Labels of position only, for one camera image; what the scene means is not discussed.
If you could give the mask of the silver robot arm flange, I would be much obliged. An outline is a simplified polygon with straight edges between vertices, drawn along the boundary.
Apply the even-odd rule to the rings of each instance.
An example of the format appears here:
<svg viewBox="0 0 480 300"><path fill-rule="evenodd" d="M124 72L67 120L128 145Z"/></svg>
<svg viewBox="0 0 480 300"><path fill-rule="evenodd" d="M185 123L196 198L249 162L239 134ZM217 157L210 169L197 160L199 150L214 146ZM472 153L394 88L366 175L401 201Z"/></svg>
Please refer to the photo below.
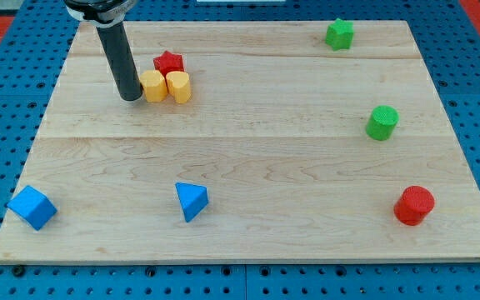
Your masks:
<svg viewBox="0 0 480 300"><path fill-rule="evenodd" d="M110 28L121 23L138 0L64 0L67 12L79 22L97 28Z"/></svg>

